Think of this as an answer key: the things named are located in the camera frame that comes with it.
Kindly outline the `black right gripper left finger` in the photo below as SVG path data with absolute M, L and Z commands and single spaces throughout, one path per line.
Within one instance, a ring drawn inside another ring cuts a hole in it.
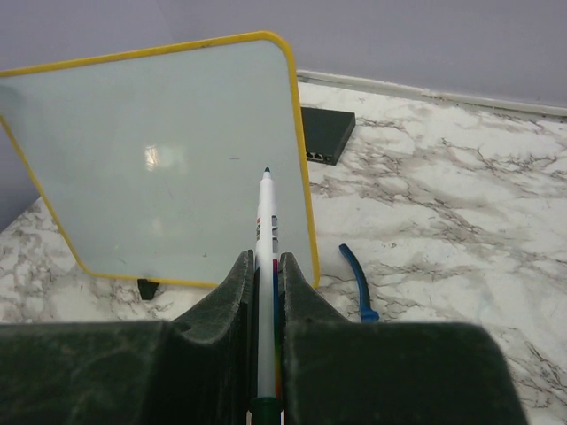
M 242 424 L 254 266 L 173 321 L 1 328 L 4 424 Z

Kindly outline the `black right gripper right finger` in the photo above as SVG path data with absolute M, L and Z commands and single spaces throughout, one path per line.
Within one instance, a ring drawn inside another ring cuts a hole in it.
M 289 424 L 524 424 L 498 344 L 464 322 L 355 323 L 281 257 Z

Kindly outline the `yellow framed whiteboard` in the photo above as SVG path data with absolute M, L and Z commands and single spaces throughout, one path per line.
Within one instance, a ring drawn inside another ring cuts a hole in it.
M 216 285 L 256 243 L 319 281 L 296 65 L 268 31 L 4 70 L 1 123 L 76 262 L 109 279 Z

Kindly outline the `white green whiteboard marker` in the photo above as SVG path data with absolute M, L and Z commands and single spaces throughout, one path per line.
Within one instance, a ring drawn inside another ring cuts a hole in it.
M 278 219 L 275 182 L 267 167 L 260 180 L 255 246 L 256 387 L 251 400 L 252 424 L 279 424 L 282 401 L 279 336 Z

